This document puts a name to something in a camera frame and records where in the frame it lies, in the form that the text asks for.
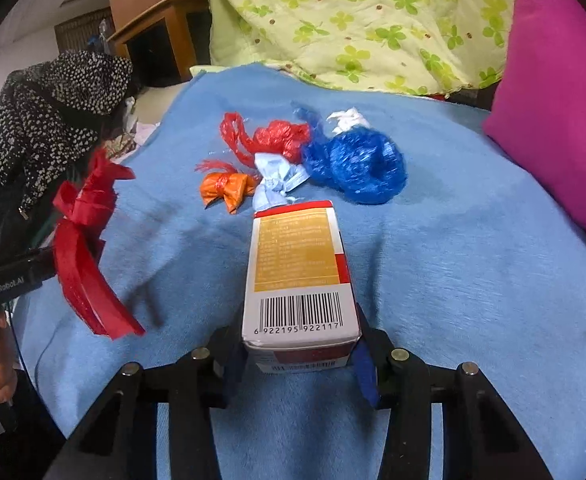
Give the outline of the person left hand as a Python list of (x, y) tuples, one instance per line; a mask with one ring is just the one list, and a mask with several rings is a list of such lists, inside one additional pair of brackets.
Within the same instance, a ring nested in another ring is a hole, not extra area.
[(6, 314), (0, 311), (0, 404), (13, 399), (17, 387), (16, 350)]

